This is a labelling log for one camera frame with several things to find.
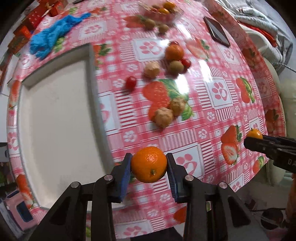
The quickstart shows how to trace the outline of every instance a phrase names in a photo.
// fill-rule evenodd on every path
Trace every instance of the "small orange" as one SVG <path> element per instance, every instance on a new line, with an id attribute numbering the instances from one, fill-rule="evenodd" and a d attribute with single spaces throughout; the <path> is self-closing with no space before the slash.
<path id="1" fill-rule="evenodd" d="M 184 50 L 180 45 L 172 44 L 165 49 L 165 58 L 168 61 L 179 61 L 184 57 Z"/>
<path id="2" fill-rule="evenodd" d="M 158 10 L 158 12 L 159 13 L 164 13 L 164 14 L 170 14 L 170 12 L 166 9 L 166 8 L 160 8 L 159 10 Z"/>
<path id="3" fill-rule="evenodd" d="M 170 2 L 170 1 L 166 1 L 164 4 L 163 4 L 163 7 L 167 10 L 173 10 L 175 7 L 176 7 L 176 4 Z"/>
<path id="4" fill-rule="evenodd" d="M 140 182 L 154 183 L 165 175 L 167 164 L 161 149 L 148 146 L 134 154 L 131 159 L 131 171 Z"/>
<path id="5" fill-rule="evenodd" d="M 255 128 L 251 128 L 251 130 L 247 133 L 247 137 L 263 139 L 262 133 L 258 129 L 255 129 Z"/>

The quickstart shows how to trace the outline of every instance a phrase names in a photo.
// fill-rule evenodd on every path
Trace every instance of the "phone screen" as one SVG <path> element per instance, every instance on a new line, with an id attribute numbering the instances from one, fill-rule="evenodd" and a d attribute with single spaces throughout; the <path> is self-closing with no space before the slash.
<path id="1" fill-rule="evenodd" d="M 204 17 L 204 21 L 210 31 L 212 39 L 226 47 L 230 47 L 230 43 L 220 23 L 208 17 Z"/>

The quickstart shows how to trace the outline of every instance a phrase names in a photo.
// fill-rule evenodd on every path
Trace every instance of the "blue plastic bag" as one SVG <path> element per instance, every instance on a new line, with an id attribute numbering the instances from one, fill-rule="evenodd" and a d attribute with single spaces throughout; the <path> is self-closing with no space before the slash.
<path id="1" fill-rule="evenodd" d="M 40 59 L 44 59 L 54 47 L 57 39 L 68 33 L 71 28 L 80 23 L 83 19 L 88 18 L 91 14 L 84 13 L 79 18 L 67 15 L 56 21 L 50 28 L 31 37 L 30 53 L 36 54 Z"/>

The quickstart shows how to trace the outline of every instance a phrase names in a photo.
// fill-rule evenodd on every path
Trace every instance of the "plastic container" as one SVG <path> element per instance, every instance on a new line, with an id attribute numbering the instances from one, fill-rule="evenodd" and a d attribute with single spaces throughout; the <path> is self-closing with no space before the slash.
<path id="1" fill-rule="evenodd" d="M 156 22 L 156 24 L 163 23 L 166 25 L 174 24 L 183 15 L 184 11 L 176 6 L 174 10 L 176 13 L 164 14 L 154 12 L 150 10 L 150 7 L 154 4 L 162 6 L 166 1 L 152 0 L 152 1 L 139 1 L 139 13 L 140 15 L 150 18 Z"/>

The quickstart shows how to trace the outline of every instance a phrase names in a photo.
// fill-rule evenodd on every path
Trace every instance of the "red cherry tomato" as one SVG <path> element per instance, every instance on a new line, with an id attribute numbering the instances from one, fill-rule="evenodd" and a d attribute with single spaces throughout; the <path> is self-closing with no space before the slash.
<path id="1" fill-rule="evenodd" d="M 177 41 L 172 41 L 172 42 L 170 42 L 169 46 L 171 46 L 172 44 L 180 45 Z"/>
<path id="2" fill-rule="evenodd" d="M 133 90 L 137 84 L 137 79 L 133 76 L 129 76 L 126 78 L 126 89 Z"/>
<path id="3" fill-rule="evenodd" d="M 191 61 L 187 58 L 181 59 L 181 63 L 182 63 L 182 65 L 184 65 L 185 69 L 189 69 L 191 66 Z"/>

